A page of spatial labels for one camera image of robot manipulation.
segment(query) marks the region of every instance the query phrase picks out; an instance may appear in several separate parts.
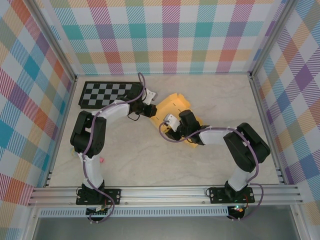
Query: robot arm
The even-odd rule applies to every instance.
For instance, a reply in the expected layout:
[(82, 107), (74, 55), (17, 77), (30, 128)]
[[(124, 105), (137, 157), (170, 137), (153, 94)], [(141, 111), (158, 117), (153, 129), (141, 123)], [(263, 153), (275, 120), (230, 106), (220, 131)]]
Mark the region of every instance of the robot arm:
[[(169, 114), (164, 119), (167, 121), (167, 125), (171, 127), (171, 129), (165, 134), (172, 140), (178, 141), (196, 131), (211, 128), (208, 125), (200, 126), (199, 122), (190, 110), (181, 112), (179, 117), (180, 120), (172, 114)], [(271, 153), (268, 145), (248, 123), (240, 124), (236, 130), (249, 142), (255, 152), (258, 163), (263, 163)], [(215, 131), (200, 131), (198, 134), (190, 137), (190, 141), (198, 145), (227, 145), (236, 163), (236, 168), (232, 176), (224, 185), (224, 193), (230, 201), (234, 201), (239, 197), (242, 197), (243, 191), (247, 187), (248, 181), (254, 175), (256, 169), (254, 156), (243, 139), (232, 130), (222, 129)]]
[[(143, 115), (149, 118), (156, 114), (157, 108), (155, 105), (151, 104), (151, 101), (155, 99), (157, 94), (155, 92), (151, 92), (147, 88), (145, 89), (142, 97), (138, 100), (129, 104), (124, 103), (136, 98), (142, 90), (141, 85), (134, 84), (126, 96), (121, 96), (120, 99), (115, 100), (115, 105), (110, 106), (106, 110), (97, 110), (93, 112), (82, 111), (78, 115), (70, 143), (74, 146), (74, 150), (77, 152), (81, 161), (85, 162), (87, 178), (90, 179), (93, 186), (99, 190), (104, 188), (104, 180), (100, 172), (99, 153), (102, 151), (105, 144), (106, 127), (119, 118), (128, 116), (131, 113)], [(99, 111), (100, 114), (94, 123), (91, 146), (85, 156), (83, 156), (83, 152), (87, 148), (90, 139), (90, 131), (87, 131), (87, 129), (92, 127), (93, 118)], [(88, 183), (87, 178), (83, 181), (82, 189), (86, 189), (90, 192), (93, 188)], [(97, 198), (102, 197), (101, 194), (97, 194), (96, 196)]]

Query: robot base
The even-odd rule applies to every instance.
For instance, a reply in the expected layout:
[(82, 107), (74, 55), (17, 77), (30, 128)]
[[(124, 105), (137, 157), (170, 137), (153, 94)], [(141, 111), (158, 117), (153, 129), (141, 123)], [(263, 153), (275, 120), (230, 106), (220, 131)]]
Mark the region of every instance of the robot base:
[[(98, 188), (100, 191), (108, 194), (114, 201), (115, 205), (120, 204), (121, 199), (121, 189), (114, 188), (108, 189), (105, 188), (105, 182), (101, 184)], [(111, 200), (104, 195), (100, 194), (94, 189), (87, 187), (82, 184), (81, 189), (79, 189), (76, 193), (77, 198), (75, 201), (76, 205), (111, 205)]]
[(236, 206), (228, 206), (228, 219), (242, 219), (245, 216), (245, 209), (239, 210)]
[(241, 195), (233, 200), (226, 195), (224, 187), (210, 187), (207, 192), (211, 204), (252, 204), (255, 202), (251, 187), (245, 187)]

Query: colorful plaid fabric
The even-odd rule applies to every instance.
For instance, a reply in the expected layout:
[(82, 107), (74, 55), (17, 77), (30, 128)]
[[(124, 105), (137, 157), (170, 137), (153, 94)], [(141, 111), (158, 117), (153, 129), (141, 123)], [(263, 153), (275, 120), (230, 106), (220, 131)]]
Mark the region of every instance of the colorful plaid fabric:
[(0, 239), (21, 234), (56, 144), (71, 80), (23, 0), (0, 1)]
[(299, 1), (256, 82), (285, 173), (320, 236), (319, 0)]
[(280, 3), (280, 5), (279, 5), (279, 7), (278, 7), (278, 9), (277, 9), (277, 11), (276, 11), (276, 13), (274, 15), (269, 27), (268, 27), (268, 30), (266, 31), (266, 33), (265, 33), (265, 35), (263, 37), (263, 40), (260, 43), (260, 46), (259, 46), (258, 50), (256, 51), (256, 53), (254, 55), (253, 61), (252, 61), (251, 65), (250, 65), (250, 68), (249, 68), (249, 72), (251, 72), (252, 69), (254, 68), (254, 66), (255, 66), (255, 64), (256, 64), (259, 56), (260, 56), (260, 53), (261, 53), (262, 49), (265, 47), (265, 45), (266, 45), (266, 43), (267, 43), (267, 41), (268, 41), (268, 39), (270, 37), (270, 34), (273, 32), (273, 30), (274, 30), (274, 28), (276, 26), (276, 22), (279, 19), (279, 17), (281, 15), (281, 13), (282, 13), (287, 1), (288, 0), (281, 0), (281, 3)]
[(74, 70), (86, 75), (247, 72), (255, 43), (268, 30), (263, 29), (268, 13), (279, 4), (50, 0), (48, 9), (37, 1)]

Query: black mounting bracket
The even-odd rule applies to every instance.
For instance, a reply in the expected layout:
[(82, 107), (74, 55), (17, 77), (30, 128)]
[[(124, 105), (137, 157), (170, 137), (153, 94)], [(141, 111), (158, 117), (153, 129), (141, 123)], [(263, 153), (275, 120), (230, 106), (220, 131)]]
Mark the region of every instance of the black mounting bracket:
[(210, 198), (211, 204), (253, 204), (255, 202), (254, 192), (251, 187), (243, 189), (242, 195), (236, 199), (231, 200), (225, 193), (224, 187), (210, 187), (206, 191)]
[[(114, 205), (120, 204), (121, 189), (119, 188), (105, 188), (105, 182), (98, 188), (100, 191), (108, 194), (114, 201)], [(111, 200), (99, 193), (98, 191), (87, 187), (82, 184), (76, 192), (77, 198), (75, 201), (76, 205), (111, 205)]]

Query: black cable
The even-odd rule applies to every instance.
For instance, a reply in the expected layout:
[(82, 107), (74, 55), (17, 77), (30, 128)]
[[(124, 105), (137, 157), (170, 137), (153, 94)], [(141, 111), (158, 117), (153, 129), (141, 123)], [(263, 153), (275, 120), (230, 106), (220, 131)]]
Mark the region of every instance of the black cable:
[(208, 198), (210, 198), (210, 196), (208, 195), (208, 190), (210, 189), (211, 187), (209, 187), (209, 188), (207, 188), (206, 190), (205, 190), (205, 192), (204, 192), (204, 194), (208, 197)]
[(144, 99), (141, 100), (142, 102), (147, 98), (147, 88), (145, 88), (144, 90), (145, 90), (145, 96), (144, 96)]
[(127, 117), (128, 117), (129, 119), (131, 119), (132, 121), (138, 121), (139, 118), (140, 118), (140, 114), (137, 114), (137, 115), (138, 115), (138, 118), (137, 118), (137, 119), (133, 119), (133, 118), (129, 117), (129, 115), (127, 115)]
[(79, 186), (76, 190), (75, 190), (75, 194), (80, 197), (80, 195), (78, 194), (78, 190), (81, 189), (81, 187)]

